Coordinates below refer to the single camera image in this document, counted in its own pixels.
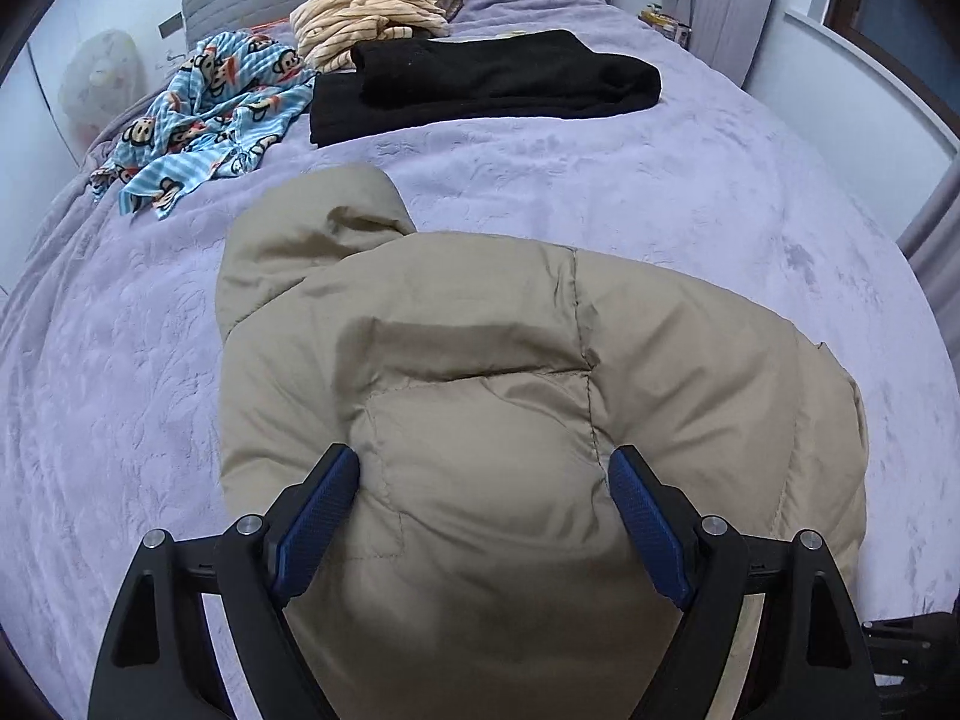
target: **crumpled clothing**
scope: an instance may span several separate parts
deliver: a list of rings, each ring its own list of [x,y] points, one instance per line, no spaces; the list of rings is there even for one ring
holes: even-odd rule
[[[350,49],[364,40],[449,34],[440,0],[307,0],[290,14],[296,52],[321,73],[353,67]]]
[[[94,196],[120,179],[120,213],[152,205],[166,218],[203,182],[254,170],[310,104],[313,77],[294,49],[267,35],[222,32],[198,43],[90,173]]]

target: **window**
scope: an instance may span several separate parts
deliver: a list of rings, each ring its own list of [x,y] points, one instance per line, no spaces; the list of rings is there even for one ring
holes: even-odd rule
[[[832,0],[827,26],[874,57],[960,135],[954,0]]]

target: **black cloth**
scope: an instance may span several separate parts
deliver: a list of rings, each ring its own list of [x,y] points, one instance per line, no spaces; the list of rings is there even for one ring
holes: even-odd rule
[[[656,105],[659,71],[594,53],[565,30],[499,40],[368,41],[356,73],[318,76],[310,140],[330,146],[431,122],[488,116],[591,119]]]

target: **blue gripper pad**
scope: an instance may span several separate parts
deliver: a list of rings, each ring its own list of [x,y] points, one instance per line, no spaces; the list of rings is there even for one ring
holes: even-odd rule
[[[270,591],[282,605],[309,587],[359,485],[360,461],[344,447],[277,547],[277,577]]]
[[[693,588],[683,570],[680,541],[656,507],[650,490],[619,450],[610,456],[607,474],[613,503],[619,509],[630,541],[640,553],[640,560],[643,560],[656,592],[685,611],[693,596]]]

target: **khaki down jacket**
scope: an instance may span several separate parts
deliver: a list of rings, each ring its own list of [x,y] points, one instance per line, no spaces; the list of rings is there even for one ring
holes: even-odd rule
[[[866,514],[856,384],[745,298],[512,238],[416,233],[369,166],[269,191],[227,241],[221,479],[265,512],[331,442],[360,491],[286,610],[343,720],[624,720],[673,635],[608,493],[631,443],[741,533],[824,535],[848,586]],[[712,717],[733,713],[760,603]]]

